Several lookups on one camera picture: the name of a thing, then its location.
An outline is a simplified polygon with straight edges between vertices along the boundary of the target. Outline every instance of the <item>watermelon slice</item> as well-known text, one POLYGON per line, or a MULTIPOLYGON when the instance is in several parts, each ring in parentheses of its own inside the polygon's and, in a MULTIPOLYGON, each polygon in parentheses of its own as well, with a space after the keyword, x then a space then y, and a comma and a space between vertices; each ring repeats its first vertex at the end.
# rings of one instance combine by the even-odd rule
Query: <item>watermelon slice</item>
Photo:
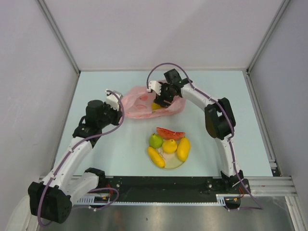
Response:
POLYGON ((157 134, 165 140, 179 140, 185 136, 185 132, 170 131, 165 128, 156 128, 157 134))

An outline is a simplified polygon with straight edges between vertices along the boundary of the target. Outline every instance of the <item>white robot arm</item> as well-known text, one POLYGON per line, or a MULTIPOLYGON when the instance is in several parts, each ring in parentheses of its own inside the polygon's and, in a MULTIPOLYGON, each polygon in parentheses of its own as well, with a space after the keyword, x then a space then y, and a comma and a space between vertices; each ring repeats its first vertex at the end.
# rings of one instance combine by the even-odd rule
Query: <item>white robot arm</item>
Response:
MULTIPOLYGON (((156 93, 154 102, 167 107, 173 101, 174 96, 180 96, 197 105, 205 113, 206 130, 216 140, 222 161, 222 174, 227 178, 235 177, 236 172, 234 170, 232 153, 229 147, 229 142, 233 143, 232 134, 225 117, 223 115, 217 115, 217 112, 221 111, 214 103, 216 101, 222 105, 234 127, 235 119, 229 101, 226 98, 219 100, 215 97, 210 97, 208 99, 196 91, 191 84, 189 84, 187 79, 181 79, 179 73, 175 69, 166 72, 165 77, 167 83, 158 81, 149 82, 148 92, 154 91, 156 93)), ((240 166, 238 163, 235 164, 237 173, 240 173, 240 166)))
POLYGON ((105 173, 95 168, 87 169, 72 184, 69 182, 81 161, 103 135, 102 129, 110 124, 119 125, 122 111, 118 99, 121 99, 122 95, 116 91, 113 94, 107 95, 106 102, 100 100, 88 102, 86 115, 81 118, 75 129, 65 155, 40 183, 31 183, 28 194, 32 215, 38 216, 40 213, 38 217, 63 223, 69 216, 72 206, 83 195, 97 187, 105 187, 105 173))

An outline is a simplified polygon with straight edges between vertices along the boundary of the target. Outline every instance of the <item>white panel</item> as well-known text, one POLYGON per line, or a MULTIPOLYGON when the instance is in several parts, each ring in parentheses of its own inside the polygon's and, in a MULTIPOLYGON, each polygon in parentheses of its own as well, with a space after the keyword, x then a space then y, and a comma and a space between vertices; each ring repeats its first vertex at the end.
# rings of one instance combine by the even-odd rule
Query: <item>white panel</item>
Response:
POLYGON ((77 76, 34 0, 0 3, 0 230, 51 167, 77 76))
POLYGON ((246 68, 282 0, 46 0, 80 69, 246 68))
POLYGON ((308 214, 308 1, 291 2, 252 71, 278 163, 308 214))

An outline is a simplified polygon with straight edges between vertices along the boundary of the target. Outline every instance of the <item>yellow mango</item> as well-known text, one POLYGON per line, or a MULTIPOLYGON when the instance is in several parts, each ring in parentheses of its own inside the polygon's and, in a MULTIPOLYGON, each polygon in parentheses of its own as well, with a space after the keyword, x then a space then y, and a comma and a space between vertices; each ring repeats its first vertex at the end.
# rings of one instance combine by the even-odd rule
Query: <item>yellow mango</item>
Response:
POLYGON ((158 151, 153 147, 148 147, 148 154, 151 160, 154 164, 156 164, 158 167, 164 168, 165 167, 165 161, 161 157, 161 155, 158 153, 158 151))
POLYGON ((191 144, 189 140, 186 137, 183 137, 180 140, 180 143, 178 145, 177 149, 177 157, 180 161, 185 162, 188 157, 189 150, 191 149, 191 144))

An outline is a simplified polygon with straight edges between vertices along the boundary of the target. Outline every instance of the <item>plastic bag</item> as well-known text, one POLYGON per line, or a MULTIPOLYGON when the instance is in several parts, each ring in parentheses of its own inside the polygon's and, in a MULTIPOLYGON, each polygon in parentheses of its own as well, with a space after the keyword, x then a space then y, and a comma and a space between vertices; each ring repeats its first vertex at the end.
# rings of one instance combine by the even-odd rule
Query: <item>plastic bag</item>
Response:
POLYGON ((183 111, 186 100, 176 96, 167 108, 152 111, 152 103, 156 93, 148 93, 146 87, 136 86, 122 99, 125 117, 134 119, 147 119, 160 116, 171 116, 183 111))

